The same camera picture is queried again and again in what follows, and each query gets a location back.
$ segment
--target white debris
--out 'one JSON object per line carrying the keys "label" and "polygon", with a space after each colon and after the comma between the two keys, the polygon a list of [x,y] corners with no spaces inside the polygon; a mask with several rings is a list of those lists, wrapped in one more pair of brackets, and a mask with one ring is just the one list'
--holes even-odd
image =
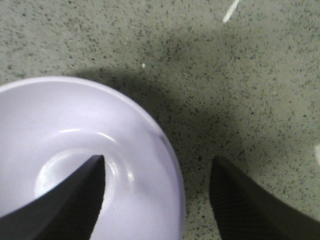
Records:
{"label": "white debris", "polygon": [[315,151],[315,158],[317,163],[320,165],[320,144],[316,145],[314,147],[314,151]]}
{"label": "white debris", "polygon": [[223,22],[226,23],[229,21],[232,13],[234,12],[234,10],[237,8],[238,3],[240,2],[240,0],[235,0],[232,5],[230,6],[229,10],[226,12],[226,15],[223,19]]}

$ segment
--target speckled floor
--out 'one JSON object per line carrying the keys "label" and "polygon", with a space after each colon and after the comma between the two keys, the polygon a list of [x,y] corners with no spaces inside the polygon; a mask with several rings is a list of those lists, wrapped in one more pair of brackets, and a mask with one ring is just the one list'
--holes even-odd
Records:
{"label": "speckled floor", "polygon": [[215,155],[320,220],[320,1],[241,0],[223,23],[232,3],[2,0],[0,84],[78,76],[142,105],[181,165],[185,240],[220,239]]}

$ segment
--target bowl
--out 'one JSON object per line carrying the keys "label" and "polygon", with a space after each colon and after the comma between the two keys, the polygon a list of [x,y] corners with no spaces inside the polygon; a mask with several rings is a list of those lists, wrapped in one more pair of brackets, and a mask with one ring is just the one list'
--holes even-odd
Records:
{"label": "bowl", "polygon": [[48,192],[92,155],[106,186],[92,240],[181,240],[183,179],[138,104],[105,85],[46,76],[0,87],[0,216]]}

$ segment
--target concrete floor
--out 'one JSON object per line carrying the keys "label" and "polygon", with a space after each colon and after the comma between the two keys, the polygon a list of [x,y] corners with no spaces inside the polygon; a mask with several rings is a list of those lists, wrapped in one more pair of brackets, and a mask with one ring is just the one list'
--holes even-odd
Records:
{"label": "concrete floor", "polygon": [[185,240],[220,239],[215,155],[320,220],[320,1],[241,0],[223,23],[232,3],[2,0],[0,84],[78,76],[142,105],[181,165]]}

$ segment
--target floor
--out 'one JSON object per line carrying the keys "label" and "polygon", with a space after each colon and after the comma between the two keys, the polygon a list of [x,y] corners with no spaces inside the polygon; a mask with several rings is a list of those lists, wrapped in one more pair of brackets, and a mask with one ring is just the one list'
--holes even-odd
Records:
{"label": "floor", "polygon": [[185,240],[220,239],[216,155],[320,221],[320,1],[237,2],[1,0],[0,84],[78,76],[143,106],[179,159]]}

